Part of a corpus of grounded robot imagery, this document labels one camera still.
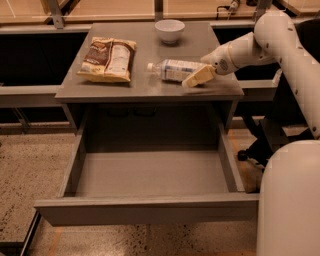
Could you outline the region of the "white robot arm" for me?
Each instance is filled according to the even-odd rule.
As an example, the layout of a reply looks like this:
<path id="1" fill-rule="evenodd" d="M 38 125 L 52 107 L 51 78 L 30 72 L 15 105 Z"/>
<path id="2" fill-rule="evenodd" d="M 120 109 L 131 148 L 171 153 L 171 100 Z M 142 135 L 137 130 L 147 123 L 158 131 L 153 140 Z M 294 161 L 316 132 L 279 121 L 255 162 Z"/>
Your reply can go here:
<path id="1" fill-rule="evenodd" d="M 266 12 L 252 33 L 217 47 L 201 61 L 219 75 L 249 65 L 280 65 L 313 138 L 281 147 L 265 167 L 256 256 L 320 256 L 320 63 L 282 11 Z"/>

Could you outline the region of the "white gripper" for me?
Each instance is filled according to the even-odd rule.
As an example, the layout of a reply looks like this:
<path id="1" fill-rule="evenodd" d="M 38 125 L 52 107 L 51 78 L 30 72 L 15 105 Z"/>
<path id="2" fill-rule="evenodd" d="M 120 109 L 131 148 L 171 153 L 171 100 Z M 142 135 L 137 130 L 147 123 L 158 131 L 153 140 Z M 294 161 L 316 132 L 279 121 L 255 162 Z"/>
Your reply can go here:
<path id="1" fill-rule="evenodd" d="M 192 88 L 212 80 L 215 72 L 218 75 L 227 75 L 238 70 L 231 58 L 230 43 L 220 45 L 211 53 L 204 55 L 201 62 L 206 65 L 198 68 L 182 81 L 184 88 Z"/>

